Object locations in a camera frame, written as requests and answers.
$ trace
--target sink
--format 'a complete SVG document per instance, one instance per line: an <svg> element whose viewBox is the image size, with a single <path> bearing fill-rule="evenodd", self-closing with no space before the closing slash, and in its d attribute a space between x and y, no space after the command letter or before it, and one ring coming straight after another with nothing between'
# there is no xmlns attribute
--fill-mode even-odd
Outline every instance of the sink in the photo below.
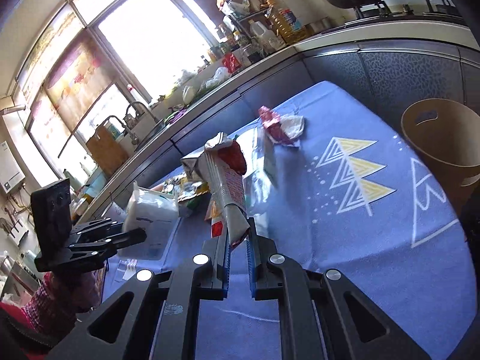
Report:
<svg viewBox="0 0 480 360"><path fill-rule="evenodd" d="M165 128L165 123L164 121L159 121L159 123L155 124L152 130L141 140L141 142L137 145L135 148L135 152L138 152L138 150L141 150L150 140L152 140L155 135L157 135L159 132L164 130Z"/></svg>

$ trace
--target water heater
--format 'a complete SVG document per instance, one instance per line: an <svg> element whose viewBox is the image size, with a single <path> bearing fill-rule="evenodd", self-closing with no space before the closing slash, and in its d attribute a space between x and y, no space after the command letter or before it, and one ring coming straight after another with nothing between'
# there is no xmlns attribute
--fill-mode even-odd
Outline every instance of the water heater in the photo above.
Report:
<svg viewBox="0 0 480 360"><path fill-rule="evenodd" d="M6 142L0 144L0 184L5 195L14 191L25 180Z"/></svg>

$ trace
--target yellow triangle pattern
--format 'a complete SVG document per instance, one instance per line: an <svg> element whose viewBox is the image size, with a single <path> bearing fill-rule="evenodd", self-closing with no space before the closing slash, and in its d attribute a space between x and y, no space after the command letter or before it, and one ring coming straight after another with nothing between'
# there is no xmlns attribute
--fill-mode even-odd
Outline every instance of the yellow triangle pattern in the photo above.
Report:
<svg viewBox="0 0 480 360"><path fill-rule="evenodd" d="M337 138L338 144L346 155L351 155L378 142L376 140Z"/></svg>
<svg viewBox="0 0 480 360"><path fill-rule="evenodd" d="M353 173L359 178L371 175L386 167L380 163L370 162L361 158L349 157L349 162L352 167Z"/></svg>
<svg viewBox="0 0 480 360"><path fill-rule="evenodd" d="M381 199L396 190L392 188L385 187L383 185L373 183L368 180L360 180L360 187L363 191L364 197L367 199L368 203L374 202L375 200Z"/></svg>

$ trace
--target crumpled food wrapper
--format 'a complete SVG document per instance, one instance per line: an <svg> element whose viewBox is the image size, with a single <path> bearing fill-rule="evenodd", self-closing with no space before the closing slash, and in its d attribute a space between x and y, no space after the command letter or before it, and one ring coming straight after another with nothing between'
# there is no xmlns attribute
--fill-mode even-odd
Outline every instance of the crumpled food wrapper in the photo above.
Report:
<svg viewBox="0 0 480 360"><path fill-rule="evenodd" d="M228 229L230 244L240 244L250 227L245 218L242 181L247 164L240 145L220 132L204 147L183 157L181 163L190 180L201 179L208 183Z"/></svg>
<svg viewBox="0 0 480 360"><path fill-rule="evenodd" d="M274 143L284 146L297 146L295 142L303 134L305 120L303 116L280 115L270 108L262 106L258 110L263 128Z"/></svg>

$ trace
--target black device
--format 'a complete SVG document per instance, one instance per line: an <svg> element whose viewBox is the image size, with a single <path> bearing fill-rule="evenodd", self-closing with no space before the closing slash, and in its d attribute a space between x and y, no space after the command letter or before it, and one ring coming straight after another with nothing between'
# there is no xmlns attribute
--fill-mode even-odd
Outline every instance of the black device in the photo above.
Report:
<svg viewBox="0 0 480 360"><path fill-rule="evenodd" d="M39 272L84 273L101 269L118 249L145 241L141 228L122 232L122 223L97 220L74 228L70 218L70 180L56 181L32 193L32 213L40 253Z"/></svg>
<svg viewBox="0 0 480 360"><path fill-rule="evenodd" d="M249 224L251 294L278 300L283 360L430 359L340 271L304 270L279 254L273 240L258 236L252 218ZM200 299L227 297L230 253L223 232L173 271L139 271L47 360L194 359Z"/></svg>

